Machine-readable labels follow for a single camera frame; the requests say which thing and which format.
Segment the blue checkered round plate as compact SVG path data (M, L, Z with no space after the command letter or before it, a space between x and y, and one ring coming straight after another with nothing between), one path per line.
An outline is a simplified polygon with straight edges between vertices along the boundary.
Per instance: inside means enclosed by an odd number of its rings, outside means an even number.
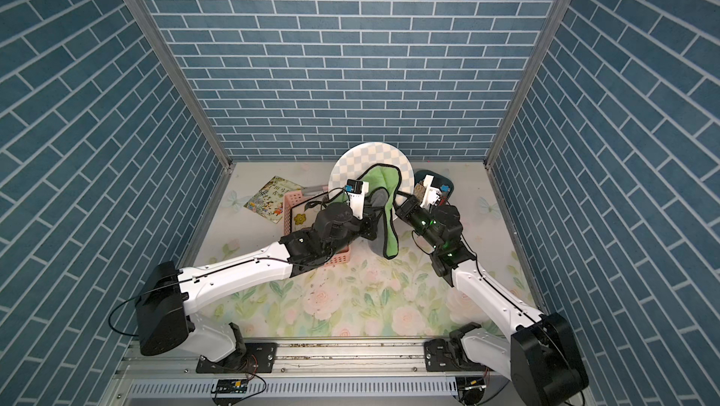
M346 186L347 180L359 180L376 164L397 167L399 169L397 191L405 193L413 191L414 169L405 154L397 147L386 143L365 143L351 148L335 163L328 181L328 190L332 192L331 198L335 199L339 196L340 199L346 199L347 196L340 191Z

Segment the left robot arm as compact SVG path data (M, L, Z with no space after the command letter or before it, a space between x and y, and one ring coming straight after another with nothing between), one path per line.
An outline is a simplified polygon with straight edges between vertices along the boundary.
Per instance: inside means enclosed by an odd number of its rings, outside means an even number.
M358 237L378 234L383 207L356 218L349 205L331 203L313 224L260 250L202 267L158 265L135 302L140 352L145 357L181 349L217 372L241 372L249 356L238 325L202 315L205 306L266 282L288 280L327 264Z

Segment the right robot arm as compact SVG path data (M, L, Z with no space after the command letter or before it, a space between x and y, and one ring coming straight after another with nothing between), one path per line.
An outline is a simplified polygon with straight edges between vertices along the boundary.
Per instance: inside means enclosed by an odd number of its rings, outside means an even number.
M502 336L471 324L448 339L455 365L490 368L510 381L527 405L561 405L582 394L589 376L570 324L561 314L545 314L512 294L489 271L463 237L461 215L453 205L422 207L412 195L397 216L427 241L435 273L466 295L497 325Z

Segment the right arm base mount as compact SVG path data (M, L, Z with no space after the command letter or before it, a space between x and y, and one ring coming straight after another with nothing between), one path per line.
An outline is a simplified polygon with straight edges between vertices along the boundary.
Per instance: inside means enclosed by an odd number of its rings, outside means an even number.
M461 339L482 325L470 323L452 331L448 337L426 340L424 355L427 372L480 372L486 366L472 362L463 350Z

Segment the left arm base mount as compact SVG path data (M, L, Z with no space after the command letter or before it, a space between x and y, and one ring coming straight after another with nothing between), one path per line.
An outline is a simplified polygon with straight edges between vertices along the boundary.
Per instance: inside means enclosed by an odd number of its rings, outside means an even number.
M204 355L199 358L197 373L271 373L279 344L275 342L245 343L238 325L230 323L234 336L234 351L218 362Z

